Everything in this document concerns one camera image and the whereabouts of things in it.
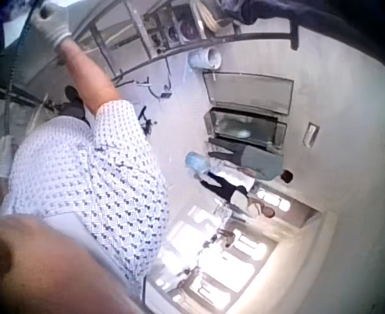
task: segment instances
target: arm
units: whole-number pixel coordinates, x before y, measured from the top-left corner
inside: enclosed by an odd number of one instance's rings
[[[66,61],[67,69],[92,114],[109,101],[120,100],[109,77],[70,39],[65,8],[45,2],[31,17],[32,26]]]
[[[59,46],[60,56],[66,61],[67,70],[76,84],[83,103],[92,114],[109,101],[121,97],[109,77],[70,38]]]

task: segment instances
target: wire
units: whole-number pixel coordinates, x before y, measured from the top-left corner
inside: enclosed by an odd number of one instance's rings
[[[31,24],[29,21],[31,20],[31,17],[34,13],[34,10],[43,3],[44,0],[35,0],[33,6],[31,7],[31,10],[29,11],[29,14],[27,16],[27,19],[24,24],[24,28],[21,31],[21,35],[18,38],[18,44],[16,45],[16,50],[15,50],[15,55],[12,61],[12,66],[10,67],[10,72],[9,72],[9,81],[7,85],[7,90],[5,93],[5,111],[4,111],[4,121],[3,121],[3,128],[5,131],[5,135],[10,134],[10,101],[11,101],[11,93],[12,93],[12,87],[14,85],[14,79],[15,79],[15,67],[16,67],[16,62],[18,61],[18,55],[19,55],[19,50],[20,47],[24,43],[24,38],[27,35]]]

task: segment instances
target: hand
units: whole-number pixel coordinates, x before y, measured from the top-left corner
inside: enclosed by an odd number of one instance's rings
[[[41,9],[35,9],[31,24],[54,49],[72,35],[66,9],[54,3],[46,2]]]
[[[239,172],[242,172],[244,175],[247,175],[248,177],[255,178],[256,172],[250,168],[238,168]]]
[[[0,178],[9,178],[12,162],[12,136],[3,136],[0,139]]]

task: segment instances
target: blue water jug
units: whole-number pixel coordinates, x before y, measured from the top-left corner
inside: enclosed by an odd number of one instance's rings
[[[185,165],[198,173],[207,173],[210,170],[210,161],[196,152],[189,152],[185,157]]]

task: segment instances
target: patterned shirt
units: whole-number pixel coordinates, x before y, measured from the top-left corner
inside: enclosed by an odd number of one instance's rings
[[[91,130],[59,116],[34,130],[14,159],[4,213],[74,212],[127,278],[150,270],[168,219],[164,177],[133,106],[101,106]]]

